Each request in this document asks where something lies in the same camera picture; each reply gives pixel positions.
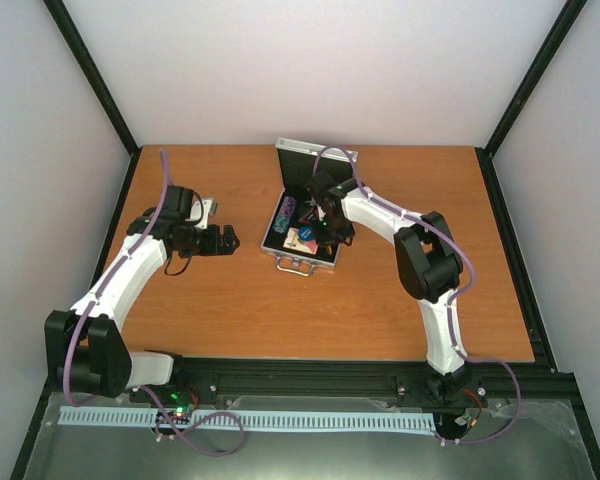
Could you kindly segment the aluminium poker case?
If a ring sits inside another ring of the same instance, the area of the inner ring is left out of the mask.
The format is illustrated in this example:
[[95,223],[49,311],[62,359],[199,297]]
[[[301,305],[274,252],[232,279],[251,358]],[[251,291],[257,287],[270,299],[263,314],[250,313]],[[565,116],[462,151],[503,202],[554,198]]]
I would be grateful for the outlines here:
[[[328,170],[332,176],[353,174],[352,165],[358,158],[356,151],[342,152],[336,148],[326,149],[324,146],[278,138],[275,144],[283,188],[276,207],[267,225],[261,249],[275,259],[277,270],[302,277],[311,276],[316,268],[334,268],[338,258],[339,248],[321,247],[314,255],[286,249],[283,247],[287,232],[290,228],[300,228],[302,224],[310,224],[315,219],[311,204],[311,196],[307,183],[313,175],[313,169]],[[272,224],[283,199],[293,197],[297,206],[291,218],[288,230],[284,234],[276,233]]]

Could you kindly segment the pink playing card deck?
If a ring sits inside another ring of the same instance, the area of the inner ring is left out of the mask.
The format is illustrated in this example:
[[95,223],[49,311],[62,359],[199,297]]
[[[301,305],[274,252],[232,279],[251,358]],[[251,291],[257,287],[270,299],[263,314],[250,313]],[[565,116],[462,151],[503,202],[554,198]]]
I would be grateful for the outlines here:
[[300,233],[299,228],[288,230],[283,247],[311,255],[314,255],[318,250],[314,232],[312,234]]

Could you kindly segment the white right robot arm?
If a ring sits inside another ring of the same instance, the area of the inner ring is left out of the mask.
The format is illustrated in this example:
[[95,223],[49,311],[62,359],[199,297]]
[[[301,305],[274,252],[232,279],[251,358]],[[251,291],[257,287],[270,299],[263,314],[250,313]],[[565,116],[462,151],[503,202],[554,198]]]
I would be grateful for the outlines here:
[[312,224],[322,247],[351,245],[362,225],[395,250],[403,289],[419,305],[427,340],[427,362],[438,374],[458,371],[467,360],[457,308],[460,276],[470,265],[454,242],[443,215],[399,207],[351,177],[337,182],[327,171],[312,175],[307,190],[318,213]]

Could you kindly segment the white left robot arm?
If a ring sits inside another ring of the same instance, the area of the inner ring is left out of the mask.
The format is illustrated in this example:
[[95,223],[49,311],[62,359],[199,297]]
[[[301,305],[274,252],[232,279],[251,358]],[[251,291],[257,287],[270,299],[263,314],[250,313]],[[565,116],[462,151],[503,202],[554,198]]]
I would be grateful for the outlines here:
[[169,275],[174,257],[233,254],[240,245],[230,225],[211,223],[213,198],[176,185],[163,188],[157,206],[128,226],[121,248],[91,289],[67,311],[52,311],[44,324],[49,377],[70,404],[84,393],[115,398],[152,385],[166,402],[181,400],[188,378],[176,357],[160,351],[130,351],[122,330],[132,306],[158,271]]

